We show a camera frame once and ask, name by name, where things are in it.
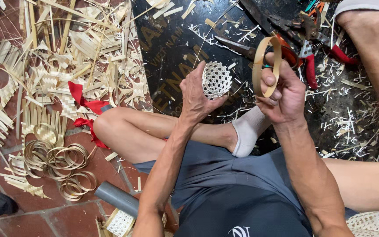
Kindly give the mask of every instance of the hand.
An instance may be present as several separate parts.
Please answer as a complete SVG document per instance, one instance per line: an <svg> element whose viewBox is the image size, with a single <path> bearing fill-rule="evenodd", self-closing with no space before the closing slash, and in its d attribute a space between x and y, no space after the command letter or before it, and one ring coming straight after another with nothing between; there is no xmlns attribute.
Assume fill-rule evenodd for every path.
<svg viewBox="0 0 379 237"><path fill-rule="evenodd" d="M266 54L266 61L273 65L273 53ZM267 85L271 86L276 81L270 68L264 68L261 75L261 90L266 92ZM305 85L296 76L295 72L286 61L280 65L280 76L276 90L269 98L256 97L256 104L261 112L273 123L291 124L297 121L305 121Z"/></svg>
<svg viewBox="0 0 379 237"><path fill-rule="evenodd" d="M217 109L227 100L228 96L223 95L216 100L209 100L204 95L201 85L206 62L200 62L195 70L182 80L179 87L182 90L182 113L180 119L185 119L193 125L201 122L211 111Z"/></svg>

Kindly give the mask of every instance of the white woven basket pieces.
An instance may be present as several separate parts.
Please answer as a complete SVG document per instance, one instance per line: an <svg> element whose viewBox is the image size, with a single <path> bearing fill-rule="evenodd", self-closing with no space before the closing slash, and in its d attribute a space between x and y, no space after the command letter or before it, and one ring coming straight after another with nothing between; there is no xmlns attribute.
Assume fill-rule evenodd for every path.
<svg viewBox="0 0 379 237"><path fill-rule="evenodd" d="M209 100L215 100L229 91L232 77L221 62L209 62L204 67L202 77L203 91Z"/></svg>

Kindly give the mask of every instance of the logo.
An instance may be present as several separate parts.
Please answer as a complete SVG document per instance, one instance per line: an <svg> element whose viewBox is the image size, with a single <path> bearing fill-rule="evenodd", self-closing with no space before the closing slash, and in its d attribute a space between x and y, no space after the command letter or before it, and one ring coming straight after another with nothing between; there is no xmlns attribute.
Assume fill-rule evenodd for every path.
<svg viewBox="0 0 379 237"><path fill-rule="evenodd" d="M245 227L245 229L243 229L242 227L240 226L235 226L234 228L232 228L231 230L229 230L229 232L227 233L229 235L230 232L232 232L233 234L233 237L249 237L249 228L250 227Z"/></svg>

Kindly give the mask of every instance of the bamboo hoop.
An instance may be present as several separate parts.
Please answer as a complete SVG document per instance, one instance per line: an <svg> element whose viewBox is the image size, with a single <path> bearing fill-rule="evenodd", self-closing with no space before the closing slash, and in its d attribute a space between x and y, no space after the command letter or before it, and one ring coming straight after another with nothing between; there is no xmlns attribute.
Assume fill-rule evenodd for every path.
<svg viewBox="0 0 379 237"><path fill-rule="evenodd" d="M262 75L262 67L263 60L266 48L268 44L271 43L274 49L274 66L273 66L273 74L276 77L276 82L274 85L269 86L265 93L261 90L261 75ZM258 45L257 52L255 53L254 66L252 68L252 85L254 87L255 94L259 97L270 97L274 90L276 89L277 82L279 81L279 68L280 63L282 62L282 48L280 46L279 40L277 37L266 37L261 40Z"/></svg>

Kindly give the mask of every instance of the metal blade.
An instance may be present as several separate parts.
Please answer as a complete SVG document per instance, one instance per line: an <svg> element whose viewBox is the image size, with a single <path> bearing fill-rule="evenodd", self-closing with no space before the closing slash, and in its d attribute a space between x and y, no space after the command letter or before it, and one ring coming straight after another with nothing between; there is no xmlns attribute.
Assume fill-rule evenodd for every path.
<svg viewBox="0 0 379 237"><path fill-rule="evenodd" d="M268 35L272 35L274 31L270 23L267 21L267 17L260 12L258 6L253 0L240 0L240 2L245 6L246 10L251 14L251 16L257 21L263 30L265 30Z"/></svg>
<svg viewBox="0 0 379 237"><path fill-rule="evenodd" d="M243 56L251 59L254 61L255 58L255 52L257 51L255 48L246 46L244 44L241 44L239 42L233 41L231 39L228 39L226 37L222 36L214 36L219 42L224 44L225 46L228 46L229 48L233 49L234 51L242 54Z"/></svg>

